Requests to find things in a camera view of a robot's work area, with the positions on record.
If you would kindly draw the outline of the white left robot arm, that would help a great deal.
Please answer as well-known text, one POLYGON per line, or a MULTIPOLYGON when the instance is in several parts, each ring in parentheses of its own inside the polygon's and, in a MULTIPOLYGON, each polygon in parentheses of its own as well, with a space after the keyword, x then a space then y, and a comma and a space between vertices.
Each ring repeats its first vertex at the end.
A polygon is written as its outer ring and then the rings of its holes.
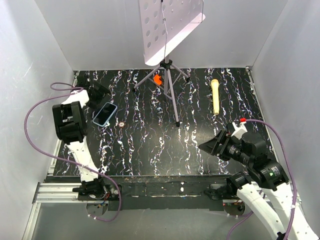
POLYGON ((71 151, 80 173, 81 186, 72 191, 80 196, 101 200, 106 197, 108 190, 88 148, 88 125, 83 108, 96 108, 110 91, 100 83, 89 81, 84 75, 76 77, 76 87, 83 90, 73 90, 65 101, 52 106, 55 131, 58 139, 71 151))

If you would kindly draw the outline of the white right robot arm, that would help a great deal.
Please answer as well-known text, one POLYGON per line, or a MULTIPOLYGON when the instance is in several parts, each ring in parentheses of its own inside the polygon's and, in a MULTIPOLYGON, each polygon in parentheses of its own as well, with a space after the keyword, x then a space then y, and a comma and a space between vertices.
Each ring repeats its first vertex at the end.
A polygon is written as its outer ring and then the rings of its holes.
POLYGON ((234 160, 247 168, 226 180, 226 186, 212 190, 241 199, 275 240, 318 240, 301 209, 293 204, 294 195, 282 166, 267 152, 264 139, 255 132, 230 133, 221 130, 200 150, 224 161, 234 160))

